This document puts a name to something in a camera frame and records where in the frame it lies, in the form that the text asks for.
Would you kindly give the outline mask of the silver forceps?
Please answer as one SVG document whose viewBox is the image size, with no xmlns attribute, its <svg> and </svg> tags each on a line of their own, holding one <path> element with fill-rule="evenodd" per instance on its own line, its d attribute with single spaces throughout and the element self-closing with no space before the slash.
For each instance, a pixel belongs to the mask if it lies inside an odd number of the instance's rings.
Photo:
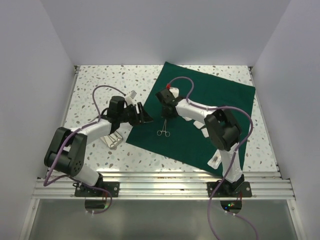
<svg viewBox="0 0 320 240">
<path fill-rule="evenodd" d="M 109 139 L 109 147 L 110 148 L 115 148 L 119 144 L 119 142 L 122 140 L 122 138 L 118 137 L 117 135 L 116 136 L 108 135 L 107 137 Z"/>
<path fill-rule="evenodd" d="M 167 131 L 167 119 L 164 120 L 162 129 L 157 131 L 157 135 L 165 137 L 169 137 L 171 135 L 171 133 Z"/>
</svg>

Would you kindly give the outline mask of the stainless steel instrument tray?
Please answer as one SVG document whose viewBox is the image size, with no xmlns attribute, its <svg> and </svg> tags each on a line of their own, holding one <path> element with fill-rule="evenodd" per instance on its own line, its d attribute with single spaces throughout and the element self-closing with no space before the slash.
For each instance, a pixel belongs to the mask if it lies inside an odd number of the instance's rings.
<svg viewBox="0 0 320 240">
<path fill-rule="evenodd" d="M 123 137 L 118 131 L 115 131 L 110 135 L 103 136 L 100 139 L 111 150 L 117 148 L 118 145 L 121 144 L 123 141 Z"/>
</svg>

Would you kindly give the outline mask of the white gauze pad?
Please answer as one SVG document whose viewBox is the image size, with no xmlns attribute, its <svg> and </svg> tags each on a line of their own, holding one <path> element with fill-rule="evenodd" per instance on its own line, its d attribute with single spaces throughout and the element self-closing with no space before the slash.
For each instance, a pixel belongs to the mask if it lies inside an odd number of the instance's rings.
<svg viewBox="0 0 320 240">
<path fill-rule="evenodd" d="M 194 125 L 197 129 L 199 129 L 199 130 L 205 128 L 205 124 L 202 123 L 202 122 L 199 122 L 199 121 L 194 121 L 194 122 L 193 122 L 193 125 Z"/>
<path fill-rule="evenodd" d="M 186 117 L 186 116 L 183 116 L 182 117 L 185 121 L 187 121 L 187 122 L 189 122 L 189 121 L 193 121 L 193 119 L 192 118 L 189 118 L 189 117 Z"/>
<path fill-rule="evenodd" d="M 208 132 L 208 130 L 207 130 L 206 128 L 202 129 L 201 131 L 202 131 L 202 134 L 203 134 L 203 136 L 204 136 L 205 138 L 208 138 L 208 137 L 209 137 L 209 132 Z"/>
</svg>

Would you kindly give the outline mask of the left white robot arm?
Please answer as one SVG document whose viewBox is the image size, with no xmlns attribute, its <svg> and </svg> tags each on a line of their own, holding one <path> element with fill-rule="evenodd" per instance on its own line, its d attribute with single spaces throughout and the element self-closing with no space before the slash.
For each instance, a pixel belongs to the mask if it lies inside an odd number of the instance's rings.
<svg viewBox="0 0 320 240">
<path fill-rule="evenodd" d="M 141 102 L 135 103 L 129 96 L 113 96 L 94 121 L 79 128 L 59 127 L 44 157 L 44 165 L 50 174 L 54 170 L 64 173 L 85 184 L 92 196 L 99 196 L 104 184 L 99 181 L 101 175 L 84 164 L 87 145 L 115 133 L 122 123 L 134 127 L 152 121 Z"/>
</svg>

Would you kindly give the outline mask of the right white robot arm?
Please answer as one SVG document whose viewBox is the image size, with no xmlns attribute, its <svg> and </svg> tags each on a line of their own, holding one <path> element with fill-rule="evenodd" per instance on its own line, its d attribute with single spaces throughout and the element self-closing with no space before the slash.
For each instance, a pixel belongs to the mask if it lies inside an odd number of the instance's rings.
<svg viewBox="0 0 320 240">
<path fill-rule="evenodd" d="M 228 197 L 235 196 L 245 179 L 237 150 L 242 130 L 231 112 L 232 108 L 199 104 L 179 96 L 177 88 L 165 88 L 155 96 L 162 105 L 163 117 L 168 119 L 180 116 L 205 126 L 209 139 L 217 149 L 207 164 L 214 169 L 222 165 L 224 180 L 218 184 L 217 191 Z"/>
</svg>

